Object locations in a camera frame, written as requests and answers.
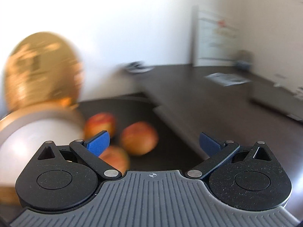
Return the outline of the gold round box lid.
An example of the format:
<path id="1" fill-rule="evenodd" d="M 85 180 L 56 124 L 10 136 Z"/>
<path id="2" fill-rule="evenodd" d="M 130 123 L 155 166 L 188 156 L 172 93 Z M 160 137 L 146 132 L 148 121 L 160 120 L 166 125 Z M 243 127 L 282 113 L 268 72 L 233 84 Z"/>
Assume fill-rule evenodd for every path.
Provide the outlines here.
<path id="1" fill-rule="evenodd" d="M 39 103 L 73 106 L 84 80 L 83 64 L 71 43 L 52 32 L 24 38 L 11 52 L 4 70 L 7 109 Z"/>

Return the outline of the dark raised desk shelf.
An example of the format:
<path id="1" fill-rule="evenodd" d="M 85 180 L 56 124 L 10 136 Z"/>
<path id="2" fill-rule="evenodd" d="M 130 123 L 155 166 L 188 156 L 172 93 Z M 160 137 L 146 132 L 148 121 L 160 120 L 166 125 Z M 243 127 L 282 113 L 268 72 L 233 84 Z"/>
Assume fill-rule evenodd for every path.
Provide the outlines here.
<path id="1" fill-rule="evenodd" d="M 201 132 L 219 140 L 252 145 L 261 140 L 280 160 L 302 159 L 302 124 L 249 99 L 252 83 L 221 86 L 212 73 L 231 67 L 157 66 L 135 77 L 157 105 L 156 113 L 201 157 Z"/>

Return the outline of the small blue grey device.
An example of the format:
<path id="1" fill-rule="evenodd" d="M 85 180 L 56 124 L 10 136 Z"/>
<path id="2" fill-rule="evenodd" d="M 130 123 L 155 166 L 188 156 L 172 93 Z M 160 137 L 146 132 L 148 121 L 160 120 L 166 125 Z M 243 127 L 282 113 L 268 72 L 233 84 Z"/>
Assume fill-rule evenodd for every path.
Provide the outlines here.
<path id="1" fill-rule="evenodd" d="M 235 67 L 242 71 L 249 71 L 253 61 L 253 54 L 247 50 L 239 50 L 236 59 Z"/>

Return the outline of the white paper sheet stack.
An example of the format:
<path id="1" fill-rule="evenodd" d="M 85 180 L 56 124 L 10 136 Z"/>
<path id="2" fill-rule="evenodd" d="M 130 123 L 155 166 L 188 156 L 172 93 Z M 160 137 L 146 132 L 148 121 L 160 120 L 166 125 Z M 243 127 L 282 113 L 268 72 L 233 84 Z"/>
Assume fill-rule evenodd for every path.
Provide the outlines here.
<path id="1" fill-rule="evenodd" d="M 250 80 L 237 74 L 213 73 L 205 77 L 221 86 L 233 86 L 249 83 Z"/>

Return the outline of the framed certificate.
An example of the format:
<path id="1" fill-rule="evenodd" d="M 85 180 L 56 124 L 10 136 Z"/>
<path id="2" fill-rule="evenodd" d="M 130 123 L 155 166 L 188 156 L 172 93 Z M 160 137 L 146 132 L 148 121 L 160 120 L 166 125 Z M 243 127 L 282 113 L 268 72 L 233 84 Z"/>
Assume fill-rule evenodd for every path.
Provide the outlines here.
<path id="1" fill-rule="evenodd" d="M 240 30 L 231 19 L 193 7 L 193 66 L 229 67 L 239 50 Z"/>

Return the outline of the gold round gift box base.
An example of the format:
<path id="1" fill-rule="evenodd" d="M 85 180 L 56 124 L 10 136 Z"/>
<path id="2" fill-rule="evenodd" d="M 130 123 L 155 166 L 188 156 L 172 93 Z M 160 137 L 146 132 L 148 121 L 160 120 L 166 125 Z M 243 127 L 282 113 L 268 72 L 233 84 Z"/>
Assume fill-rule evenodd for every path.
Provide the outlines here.
<path id="1" fill-rule="evenodd" d="M 83 138 L 84 123 L 78 110 L 54 103 L 21 108 L 1 119 L 1 203 L 19 204 L 16 179 L 43 142 L 66 145 Z"/>

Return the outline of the red yellow apple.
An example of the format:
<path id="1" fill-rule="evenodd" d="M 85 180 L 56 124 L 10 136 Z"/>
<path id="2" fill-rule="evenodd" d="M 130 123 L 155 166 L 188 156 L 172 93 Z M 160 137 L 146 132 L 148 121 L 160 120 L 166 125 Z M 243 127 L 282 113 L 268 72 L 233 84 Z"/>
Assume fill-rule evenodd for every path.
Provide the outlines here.
<path id="1" fill-rule="evenodd" d="M 109 133 L 110 138 L 116 134 L 116 119 L 111 113 L 101 112 L 90 117 L 85 123 L 85 138 L 92 138 L 103 130 Z"/>

